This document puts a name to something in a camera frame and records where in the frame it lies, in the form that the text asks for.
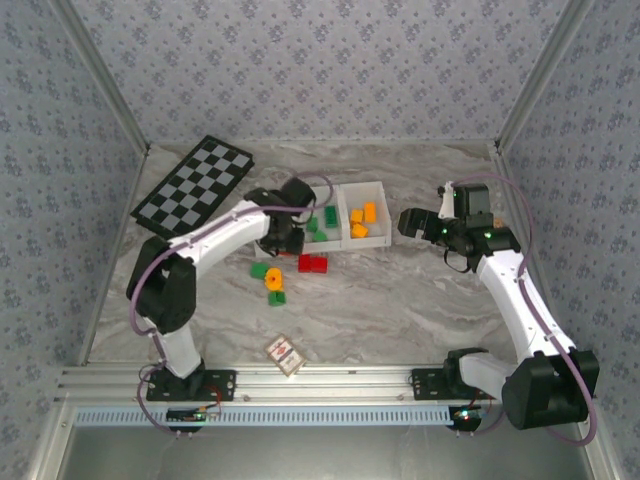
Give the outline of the small card box red print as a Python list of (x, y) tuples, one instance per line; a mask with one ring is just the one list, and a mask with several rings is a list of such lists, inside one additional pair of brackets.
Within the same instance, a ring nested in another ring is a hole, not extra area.
[(265, 352), (268, 358), (287, 377), (296, 374), (307, 362), (302, 352), (285, 335), (278, 335), (271, 340)]

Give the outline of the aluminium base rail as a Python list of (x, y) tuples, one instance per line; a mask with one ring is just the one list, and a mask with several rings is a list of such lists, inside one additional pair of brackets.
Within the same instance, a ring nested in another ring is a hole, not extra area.
[[(236, 389), (228, 406), (346, 406), (416, 403), (409, 376), (415, 365), (307, 364), (287, 377), (272, 364), (228, 366), (236, 372)], [(75, 406), (135, 406), (150, 383), (140, 385), (145, 367), (127, 363), (94, 363), (67, 367), (59, 376), (53, 400)], [(486, 388), (489, 400), (500, 400)], [(423, 400), (430, 405), (463, 405), (472, 400)]]

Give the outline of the aluminium corner post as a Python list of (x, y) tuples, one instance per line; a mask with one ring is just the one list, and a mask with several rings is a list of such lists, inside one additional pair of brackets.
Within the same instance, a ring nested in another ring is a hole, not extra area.
[(148, 151), (148, 143), (142, 130), (72, 1), (47, 1), (125, 136), (136, 152), (144, 156)]
[(595, 0), (567, 0), (496, 138), (500, 154), (513, 145), (594, 4)]

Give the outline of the aluminium side rail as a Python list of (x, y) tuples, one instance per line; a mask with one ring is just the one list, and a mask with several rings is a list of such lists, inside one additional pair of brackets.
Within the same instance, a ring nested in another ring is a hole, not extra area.
[(520, 362), (537, 352), (546, 356), (566, 356), (575, 344), (554, 319), (536, 287), (535, 273), (529, 270), (534, 259), (535, 232), (531, 207), (506, 160), (500, 154), (494, 154), (492, 158), (496, 163), (496, 178), (510, 187), (514, 195), (508, 208), (519, 210), (520, 218), (528, 223), (528, 239), (521, 253), (499, 251), (483, 260), (479, 268), (480, 279), (499, 307)]
[(119, 217), (118, 229), (116, 231), (112, 245), (109, 248), (109, 257), (106, 265), (105, 275), (101, 281), (99, 289), (97, 291), (97, 297), (94, 307), (91, 311), (91, 315), (88, 317), (88, 324), (85, 330), (83, 343), (77, 357), (76, 366), (84, 367), (89, 363), (89, 357), (92, 349), (92, 345), (95, 339), (98, 322), (100, 320), (101, 312), (104, 306), (105, 299), (109, 291), (109, 285), (113, 276), (115, 266), (117, 264), (120, 246), (126, 233), (127, 225), (129, 222), (130, 212), (132, 210), (131, 205), (134, 203), (136, 191), (140, 184), (140, 178), (144, 170), (145, 164), (149, 157), (150, 146), (147, 145), (146, 149), (142, 153), (140, 163), (135, 171), (135, 175), (132, 180), (132, 186), (129, 190), (128, 196), (124, 204), (123, 213)]

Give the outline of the black and grey chessboard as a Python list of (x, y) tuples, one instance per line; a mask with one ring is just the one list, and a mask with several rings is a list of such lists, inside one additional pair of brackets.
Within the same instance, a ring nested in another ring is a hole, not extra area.
[(253, 166), (251, 153), (207, 135), (131, 216), (164, 239), (186, 235), (206, 223)]

